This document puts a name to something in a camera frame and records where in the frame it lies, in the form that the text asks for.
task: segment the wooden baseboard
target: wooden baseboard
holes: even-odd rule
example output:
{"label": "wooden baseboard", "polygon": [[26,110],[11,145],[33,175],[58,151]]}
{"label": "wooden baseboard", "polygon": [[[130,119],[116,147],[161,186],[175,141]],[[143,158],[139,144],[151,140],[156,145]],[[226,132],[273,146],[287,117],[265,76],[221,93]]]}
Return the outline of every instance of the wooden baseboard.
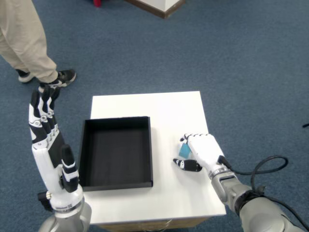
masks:
{"label": "wooden baseboard", "polygon": [[172,7],[170,7],[167,11],[164,12],[139,0],[126,1],[161,18],[168,18],[172,13],[174,13],[179,7],[181,7],[185,3],[185,0],[179,0]]}
{"label": "wooden baseboard", "polygon": [[189,219],[120,223],[98,226],[110,232],[159,231],[163,229],[194,227],[207,219],[207,217],[198,217]]}

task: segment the red object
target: red object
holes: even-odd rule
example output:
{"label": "red object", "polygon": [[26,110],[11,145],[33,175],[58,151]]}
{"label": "red object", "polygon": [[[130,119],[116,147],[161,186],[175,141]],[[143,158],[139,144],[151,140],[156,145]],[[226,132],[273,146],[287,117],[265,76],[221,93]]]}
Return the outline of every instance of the red object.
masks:
{"label": "red object", "polygon": [[96,7],[100,7],[100,6],[101,6],[101,0],[93,0],[93,4],[94,4]]}

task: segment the small blue block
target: small blue block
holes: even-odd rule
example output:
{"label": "small blue block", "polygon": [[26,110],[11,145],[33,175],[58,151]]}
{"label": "small blue block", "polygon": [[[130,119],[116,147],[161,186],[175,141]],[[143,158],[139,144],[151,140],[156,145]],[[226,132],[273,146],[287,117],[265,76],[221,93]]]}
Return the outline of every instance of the small blue block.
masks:
{"label": "small blue block", "polygon": [[187,159],[189,157],[190,152],[191,152],[190,147],[188,146],[188,144],[184,143],[180,149],[179,156]]}

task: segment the shoe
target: shoe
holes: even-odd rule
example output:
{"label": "shoe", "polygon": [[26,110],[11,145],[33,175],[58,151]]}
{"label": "shoe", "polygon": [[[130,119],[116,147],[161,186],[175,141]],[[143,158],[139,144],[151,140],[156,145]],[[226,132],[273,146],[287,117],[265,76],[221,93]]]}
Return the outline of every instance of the shoe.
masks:
{"label": "shoe", "polygon": [[35,77],[30,72],[24,72],[24,71],[21,71],[20,69],[16,69],[16,71],[19,74],[18,80],[22,83],[27,83]]}
{"label": "shoe", "polygon": [[39,92],[43,93],[46,85],[51,88],[66,87],[71,84],[76,78],[76,72],[73,69],[58,72],[58,77],[50,83],[40,82]]}

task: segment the robot wrist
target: robot wrist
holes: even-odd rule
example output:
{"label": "robot wrist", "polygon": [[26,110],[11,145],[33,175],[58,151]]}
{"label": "robot wrist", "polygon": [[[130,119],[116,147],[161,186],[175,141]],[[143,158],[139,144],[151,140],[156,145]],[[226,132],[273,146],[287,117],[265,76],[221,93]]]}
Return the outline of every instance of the robot wrist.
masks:
{"label": "robot wrist", "polygon": [[208,176],[210,180],[212,180],[216,175],[221,174],[221,173],[227,173],[230,171],[231,170],[229,170],[225,165],[216,165],[215,168],[212,168],[209,171]]}

